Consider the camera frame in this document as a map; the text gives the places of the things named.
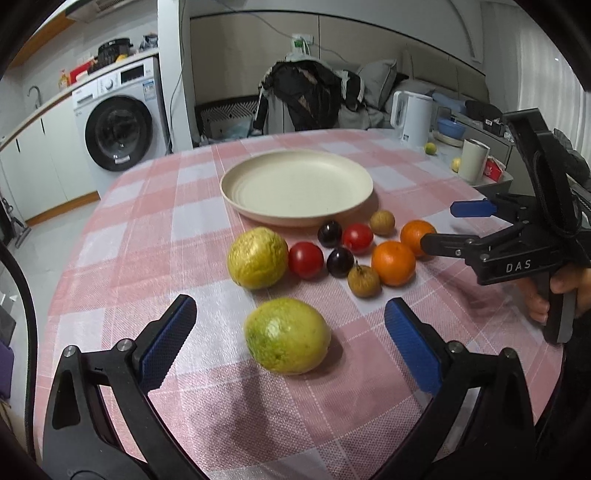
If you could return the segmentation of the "person's right hand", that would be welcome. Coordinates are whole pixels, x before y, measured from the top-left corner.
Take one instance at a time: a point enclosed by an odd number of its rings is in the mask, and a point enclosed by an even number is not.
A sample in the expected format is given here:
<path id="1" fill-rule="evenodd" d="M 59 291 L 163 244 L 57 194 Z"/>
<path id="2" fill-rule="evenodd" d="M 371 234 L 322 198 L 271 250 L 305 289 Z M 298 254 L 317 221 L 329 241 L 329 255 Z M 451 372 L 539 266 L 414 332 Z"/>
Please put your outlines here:
<path id="1" fill-rule="evenodd" d="M 549 317 L 549 293 L 533 278 L 516 281 L 529 316 L 536 322 L 545 324 Z M 589 268 L 566 266 L 552 276 L 550 291 L 556 295 L 575 291 L 577 293 L 575 317 L 585 315 L 591 306 L 591 272 Z"/>

